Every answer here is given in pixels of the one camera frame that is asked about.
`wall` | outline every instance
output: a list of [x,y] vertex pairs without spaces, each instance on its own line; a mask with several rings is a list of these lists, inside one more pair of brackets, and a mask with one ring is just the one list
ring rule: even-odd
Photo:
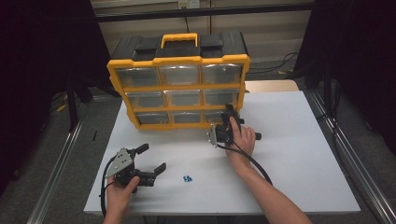
[[[92,0],[96,14],[137,13],[145,11],[178,9],[177,1],[171,0]],[[241,7],[312,2],[312,0],[265,0],[237,1],[212,0],[212,7]],[[201,0],[201,7],[210,7],[209,0]],[[275,61],[283,59],[290,52],[299,51],[310,11],[255,13],[187,18],[191,32],[209,34],[210,19],[212,33],[238,30],[244,34],[247,49],[253,62]],[[185,33],[187,26],[184,18],[102,22],[100,27],[110,54],[124,35],[158,36],[161,34]]]

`wrist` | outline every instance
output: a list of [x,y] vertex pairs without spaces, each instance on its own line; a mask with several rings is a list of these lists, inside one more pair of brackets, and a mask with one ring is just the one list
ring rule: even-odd
[[248,186],[251,185],[251,183],[255,183],[257,180],[263,180],[265,183],[268,183],[265,178],[262,177],[262,175],[253,167],[245,167],[244,169],[240,169],[239,171],[236,172],[239,176],[239,178]]
[[107,210],[104,223],[122,223],[124,213],[121,211]]
[[257,172],[250,162],[240,162],[239,164],[233,164],[233,169],[239,177],[243,177],[251,172]]
[[227,157],[235,171],[250,167],[250,161],[242,155],[235,152],[228,152]]

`white cardboard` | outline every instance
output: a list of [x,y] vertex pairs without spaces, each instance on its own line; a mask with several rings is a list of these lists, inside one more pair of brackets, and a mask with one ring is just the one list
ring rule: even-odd
[[[301,91],[249,93],[241,118],[262,134],[253,158],[274,186],[306,213],[347,213],[360,208]],[[162,162],[167,169],[155,186],[139,187],[130,203],[139,215],[255,215],[262,211],[247,187],[233,172],[225,152],[207,142],[207,130],[138,131],[120,107],[113,132],[84,208],[101,215],[103,169],[122,147],[149,143],[136,156],[141,171]],[[183,176],[189,175],[191,182]]]

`person's hand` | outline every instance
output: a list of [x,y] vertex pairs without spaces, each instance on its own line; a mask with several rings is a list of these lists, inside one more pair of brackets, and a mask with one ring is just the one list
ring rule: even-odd
[[[254,133],[254,130],[252,128],[241,126],[241,131],[239,131],[238,125],[233,117],[230,117],[230,123],[233,128],[234,144],[232,148],[239,150],[238,147],[240,147],[240,149],[244,150],[249,156],[251,156],[256,142],[256,134]],[[250,161],[246,157],[230,150],[226,150],[226,154],[232,167],[237,173],[243,168],[250,167]]]
[[107,184],[110,184],[106,189],[107,197],[107,212],[104,223],[121,223],[123,217],[128,211],[128,204],[132,197],[132,191],[136,188],[140,178],[135,176],[131,179],[129,184],[124,188],[117,185],[114,182],[116,178],[111,176],[107,180]]

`person's arm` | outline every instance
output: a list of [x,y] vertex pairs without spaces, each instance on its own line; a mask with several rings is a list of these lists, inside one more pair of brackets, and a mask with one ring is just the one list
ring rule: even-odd
[[[233,141],[251,156],[256,142],[254,130],[242,126],[239,131],[235,119],[230,118],[230,122],[233,127]],[[311,223],[303,211],[268,183],[248,159],[230,150],[226,152],[231,166],[248,186],[270,223]]]
[[132,197],[132,191],[139,183],[139,177],[135,176],[125,187],[119,187],[114,183],[115,177],[111,176],[107,183],[110,184],[106,189],[107,196],[107,212],[104,224],[122,223],[126,213],[128,212],[128,204]]

